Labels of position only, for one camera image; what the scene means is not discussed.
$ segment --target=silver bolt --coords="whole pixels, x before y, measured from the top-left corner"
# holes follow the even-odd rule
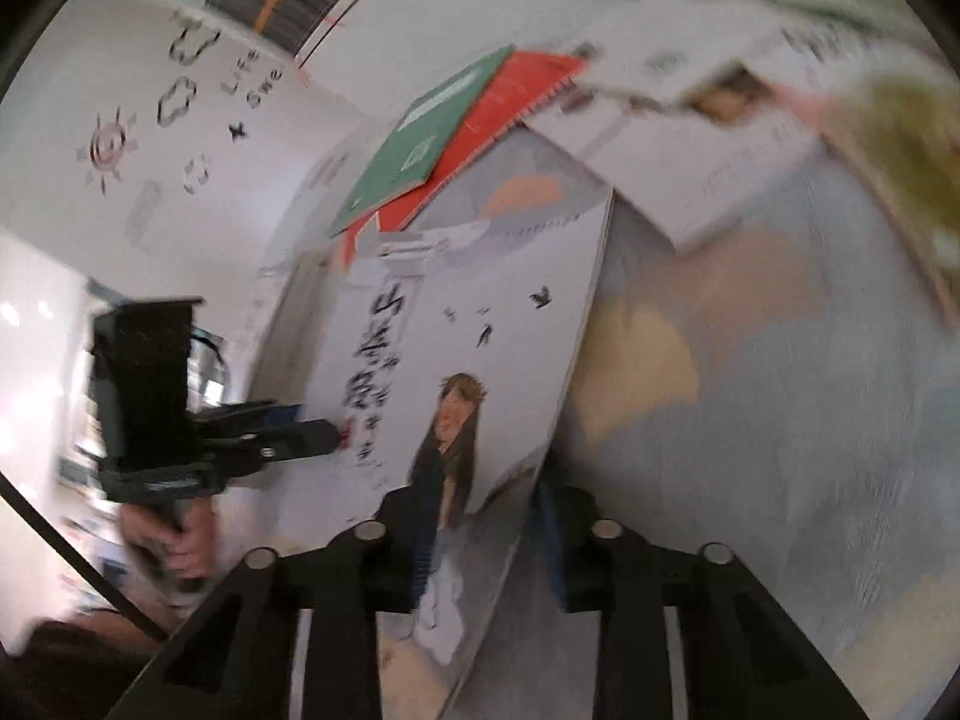
[[[360,541],[377,541],[378,538],[383,538],[387,533],[387,526],[382,522],[377,522],[376,519],[368,519],[366,522],[361,522],[353,529],[353,534]]]
[[[717,565],[726,565],[733,561],[733,552],[731,552],[731,548],[726,546],[726,544],[714,541],[704,546],[704,557]]]
[[[620,538],[623,535],[623,526],[611,519],[598,519],[590,531],[597,538]]]
[[[270,568],[277,561],[277,553],[267,547],[259,547],[247,552],[243,560],[254,571],[262,571],[264,568]]]

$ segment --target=sun drawing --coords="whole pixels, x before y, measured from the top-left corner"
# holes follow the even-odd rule
[[[86,184],[89,186],[100,174],[100,192],[107,196],[107,174],[120,180],[117,165],[120,158],[128,151],[136,151],[136,141],[130,137],[130,130],[136,124],[136,113],[129,117],[126,124],[120,121],[120,108],[117,107],[116,117],[112,122],[103,124],[100,114],[97,114],[97,127],[90,136],[90,143],[84,148],[77,149],[77,161],[89,161],[93,170],[86,174]]]

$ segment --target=green book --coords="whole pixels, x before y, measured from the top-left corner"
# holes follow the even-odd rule
[[[330,225],[331,236],[429,179],[460,122],[513,50],[490,53],[410,106],[350,190]]]

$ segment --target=red notebook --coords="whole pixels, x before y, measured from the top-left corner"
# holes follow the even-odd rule
[[[373,212],[378,214],[379,228],[384,232],[404,229],[451,178],[536,105],[557,93],[586,65],[577,57],[552,53],[510,55],[477,98],[427,182]],[[353,259],[357,234],[373,214],[354,221],[347,228],[343,249],[347,264]]]

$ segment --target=black device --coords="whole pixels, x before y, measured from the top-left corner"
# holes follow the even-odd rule
[[[313,610],[302,720],[380,720],[377,611],[416,605],[416,490],[388,493],[376,519],[291,557],[261,548],[208,595],[107,720],[288,716],[299,611]],[[683,642],[690,720],[866,720],[786,612],[733,553],[651,545],[597,515],[548,470],[536,510],[563,608],[601,611],[594,720],[671,720],[664,607]]]
[[[264,464],[339,445],[331,423],[293,422],[275,401],[187,410],[193,309],[201,302],[131,302],[94,319],[92,390],[107,450],[99,479],[110,500],[169,511],[173,501],[222,493]]]

